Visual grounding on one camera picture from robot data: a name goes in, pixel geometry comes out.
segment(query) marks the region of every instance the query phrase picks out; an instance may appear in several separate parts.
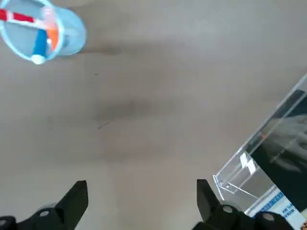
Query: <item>straw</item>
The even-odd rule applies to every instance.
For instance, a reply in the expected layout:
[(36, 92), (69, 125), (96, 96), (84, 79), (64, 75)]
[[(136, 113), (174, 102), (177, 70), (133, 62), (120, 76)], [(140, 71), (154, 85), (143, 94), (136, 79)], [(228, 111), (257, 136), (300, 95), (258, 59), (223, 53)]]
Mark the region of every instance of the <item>straw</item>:
[[(46, 23), (43, 20), (31, 17), (31, 16), (27, 16), (24, 14), (20, 14), (20, 13), (7, 11), (6, 9), (1, 9), (1, 8), (0, 8), (0, 20), (8, 22), (8, 23), (14, 23), (14, 24), (19, 24), (23, 26), (33, 27), (36, 29), (42, 29), (42, 30), (48, 29)], [(77, 36), (76, 31), (72, 29), (65, 29), (64, 34), (70, 35), (70, 36)]]

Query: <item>clear acrylic holder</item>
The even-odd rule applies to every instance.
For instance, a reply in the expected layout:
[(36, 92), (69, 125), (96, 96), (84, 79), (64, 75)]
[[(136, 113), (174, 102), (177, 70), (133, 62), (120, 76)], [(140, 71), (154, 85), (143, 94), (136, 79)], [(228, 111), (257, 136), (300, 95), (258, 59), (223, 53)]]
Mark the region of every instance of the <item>clear acrylic holder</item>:
[(257, 132), (213, 176), (221, 200), (236, 204), (249, 215), (259, 210), (263, 201), (279, 190), (251, 156), (270, 134), (276, 132), (276, 129), (291, 128), (292, 134), (295, 135), (305, 131), (302, 130), (302, 125), (293, 126), (292, 118), (289, 119), (288, 116), (306, 98), (307, 75), (289, 92)]

